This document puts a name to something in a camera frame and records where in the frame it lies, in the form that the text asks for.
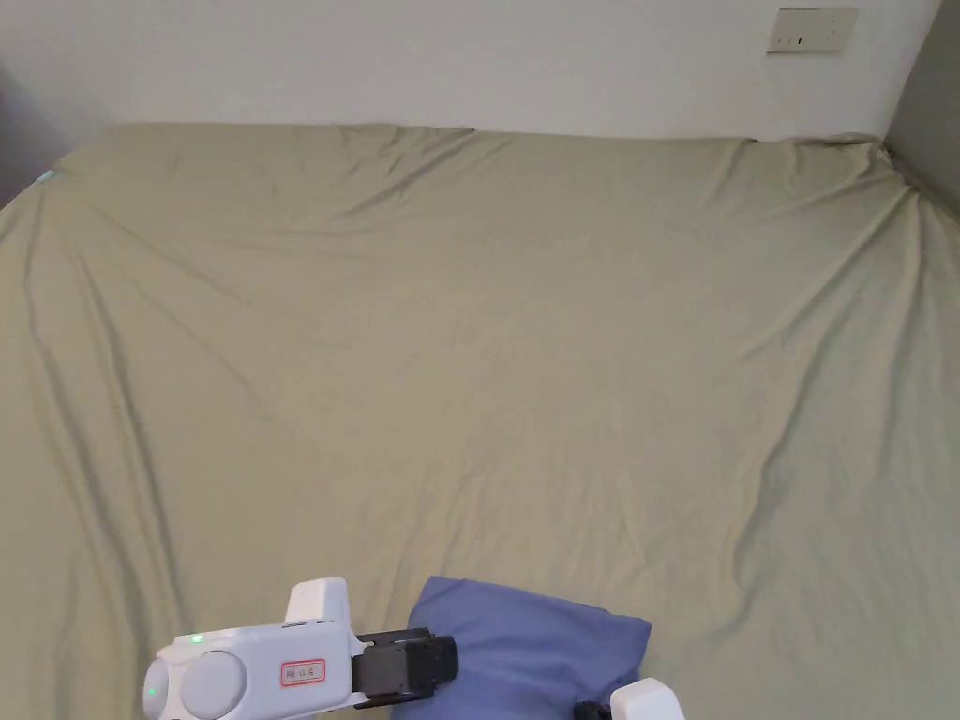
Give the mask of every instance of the white plastic casing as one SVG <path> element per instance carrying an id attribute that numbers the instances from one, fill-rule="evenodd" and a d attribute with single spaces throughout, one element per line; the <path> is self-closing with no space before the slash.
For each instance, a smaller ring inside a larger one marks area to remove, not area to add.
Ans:
<path id="1" fill-rule="evenodd" d="M 673 690 L 653 678 L 615 690 L 610 709 L 613 720 L 684 720 Z"/>
<path id="2" fill-rule="evenodd" d="M 347 583 L 300 583 L 283 625 L 180 636 L 160 650 L 165 678 L 163 665 L 152 666 L 144 709 L 150 720 L 290 720 L 355 705 L 367 698 L 351 692 L 350 658 L 363 648 L 349 625 Z"/>

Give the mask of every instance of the gray wall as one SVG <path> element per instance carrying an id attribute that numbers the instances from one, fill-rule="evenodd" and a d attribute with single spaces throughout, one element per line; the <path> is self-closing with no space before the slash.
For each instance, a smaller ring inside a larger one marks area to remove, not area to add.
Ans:
<path id="1" fill-rule="evenodd" d="M 944 0 L 887 142 L 903 173 L 960 213 L 960 0 Z"/>

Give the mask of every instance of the pillow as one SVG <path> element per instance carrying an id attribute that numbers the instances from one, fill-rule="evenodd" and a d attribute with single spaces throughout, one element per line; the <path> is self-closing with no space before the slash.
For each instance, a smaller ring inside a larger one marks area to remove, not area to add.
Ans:
<path id="1" fill-rule="evenodd" d="M 460 674 L 393 720 L 570 720 L 636 682 L 650 623 L 589 605 L 471 580 L 433 577 L 408 627 L 453 636 Z"/>

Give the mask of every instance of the white wall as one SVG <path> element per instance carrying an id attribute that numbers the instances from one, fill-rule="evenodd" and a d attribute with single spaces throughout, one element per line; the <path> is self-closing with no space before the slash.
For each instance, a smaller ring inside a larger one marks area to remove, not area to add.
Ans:
<path id="1" fill-rule="evenodd" d="M 0 0 L 0 131 L 30 176 L 132 120 L 884 134 L 939 0 L 841 0 L 842 57 L 766 57 L 801 4 Z"/>

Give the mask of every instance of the light switch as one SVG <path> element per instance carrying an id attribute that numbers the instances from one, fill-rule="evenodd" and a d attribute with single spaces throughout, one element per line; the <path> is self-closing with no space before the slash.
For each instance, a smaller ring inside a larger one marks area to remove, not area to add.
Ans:
<path id="1" fill-rule="evenodd" d="M 857 8 L 780 8 L 767 53 L 839 53 L 853 32 Z"/>

